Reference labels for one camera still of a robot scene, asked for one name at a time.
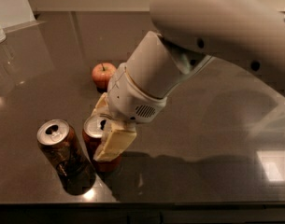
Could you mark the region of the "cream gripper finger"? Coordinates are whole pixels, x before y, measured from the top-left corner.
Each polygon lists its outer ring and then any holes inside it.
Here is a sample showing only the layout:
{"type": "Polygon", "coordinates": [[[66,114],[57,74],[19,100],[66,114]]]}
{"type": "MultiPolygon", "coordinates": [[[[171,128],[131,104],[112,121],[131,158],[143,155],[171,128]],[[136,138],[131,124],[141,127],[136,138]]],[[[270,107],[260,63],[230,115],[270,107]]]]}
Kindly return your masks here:
{"type": "Polygon", "coordinates": [[[107,117],[109,119],[112,118],[111,113],[109,111],[108,108],[108,104],[107,104],[107,93],[104,92],[98,102],[96,103],[93,112],[92,112],[93,116],[99,116],[99,117],[107,117]]]}
{"type": "Polygon", "coordinates": [[[93,159],[98,162],[113,161],[134,142],[135,138],[134,123],[110,121],[105,125],[101,144],[96,149],[93,159]]]}

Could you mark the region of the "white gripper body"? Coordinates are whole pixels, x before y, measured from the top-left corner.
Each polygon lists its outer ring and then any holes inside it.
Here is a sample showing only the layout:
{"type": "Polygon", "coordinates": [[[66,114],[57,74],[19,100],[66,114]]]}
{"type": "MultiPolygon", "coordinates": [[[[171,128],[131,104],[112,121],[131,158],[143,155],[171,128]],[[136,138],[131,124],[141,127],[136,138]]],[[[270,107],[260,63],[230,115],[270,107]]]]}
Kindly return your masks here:
{"type": "Polygon", "coordinates": [[[107,105],[114,119],[125,122],[149,123],[162,111],[167,98],[150,97],[140,90],[122,63],[107,87],[107,105]]]}

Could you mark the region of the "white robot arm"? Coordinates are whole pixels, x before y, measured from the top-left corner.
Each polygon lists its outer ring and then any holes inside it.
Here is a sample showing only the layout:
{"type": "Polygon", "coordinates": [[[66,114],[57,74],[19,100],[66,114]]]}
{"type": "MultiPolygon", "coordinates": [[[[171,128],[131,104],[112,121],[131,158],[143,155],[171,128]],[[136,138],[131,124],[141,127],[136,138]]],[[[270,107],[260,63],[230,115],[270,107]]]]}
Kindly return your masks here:
{"type": "Polygon", "coordinates": [[[258,0],[150,0],[155,26],[122,63],[93,117],[107,118],[96,161],[112,161],[153,121],[170,92],[213,59],[252,73],[285,97],[285,14],[258,0]]]}

